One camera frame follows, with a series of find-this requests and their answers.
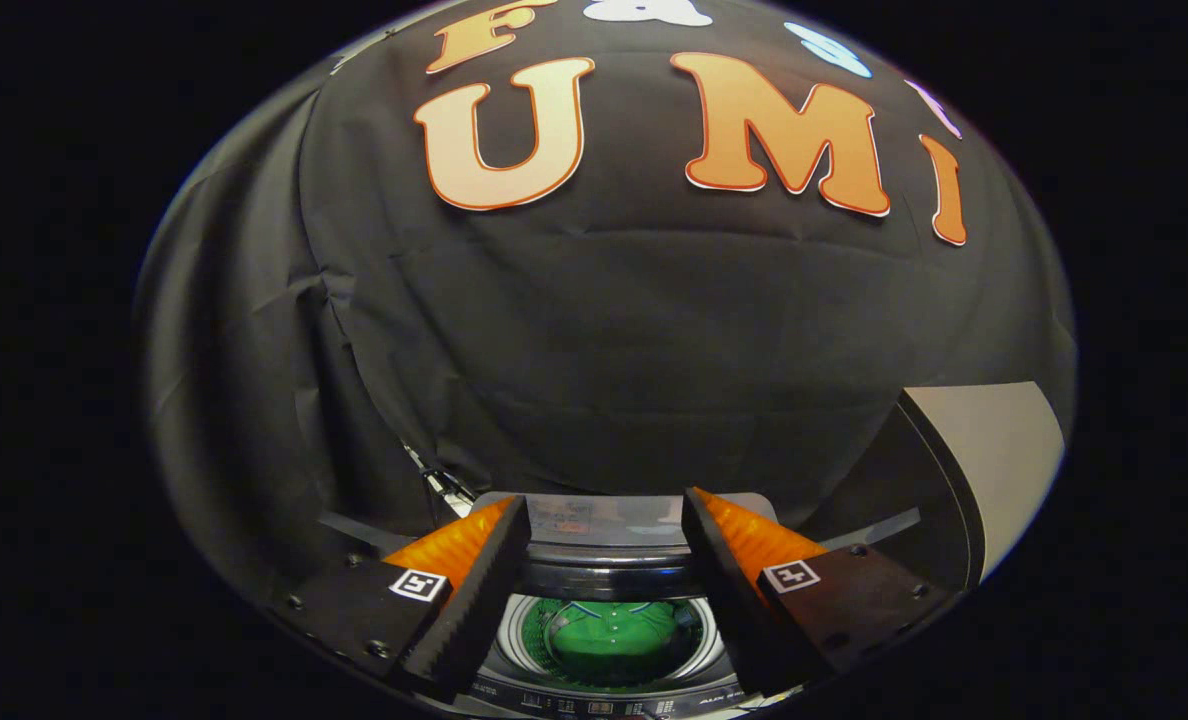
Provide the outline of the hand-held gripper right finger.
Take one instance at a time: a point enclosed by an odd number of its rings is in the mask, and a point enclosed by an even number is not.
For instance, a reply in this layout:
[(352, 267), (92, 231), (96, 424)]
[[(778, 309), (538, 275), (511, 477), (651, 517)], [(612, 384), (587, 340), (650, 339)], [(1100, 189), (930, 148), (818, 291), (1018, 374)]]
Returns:
[(827, 550), (696, 487), (685, 490), (681, 528), (748, 694), (832, 682), (909, 642), (958, 601), (876, 547)]

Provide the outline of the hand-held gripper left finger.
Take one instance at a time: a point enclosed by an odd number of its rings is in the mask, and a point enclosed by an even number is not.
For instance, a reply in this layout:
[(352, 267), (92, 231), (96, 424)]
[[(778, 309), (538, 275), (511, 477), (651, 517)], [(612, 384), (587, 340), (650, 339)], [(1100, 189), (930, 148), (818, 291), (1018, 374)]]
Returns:
[(530, 539), (526, 498), (506, 495), (388, 557), (329, 566), (268, 611), (369, 682), (449, 703), (493, 646)]

